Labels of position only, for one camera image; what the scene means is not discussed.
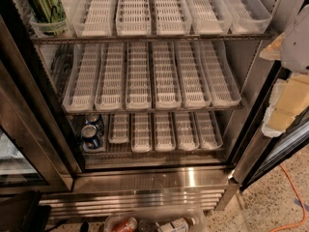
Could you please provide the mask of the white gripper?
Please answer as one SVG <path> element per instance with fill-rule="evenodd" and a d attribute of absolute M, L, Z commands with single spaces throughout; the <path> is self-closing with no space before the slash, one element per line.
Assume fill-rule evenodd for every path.
<path fill-rule="evenodd" d="M 262 125 L 267 137 L 284 133 L 295 118 L 309 106 L 309 5 L 292 19 L 284 34 L 280 34 L 260 52 L 260 57 L 275 61 L 292 72 L 290 78 L 278 78 L 271 90 L 269 107 Z"/>

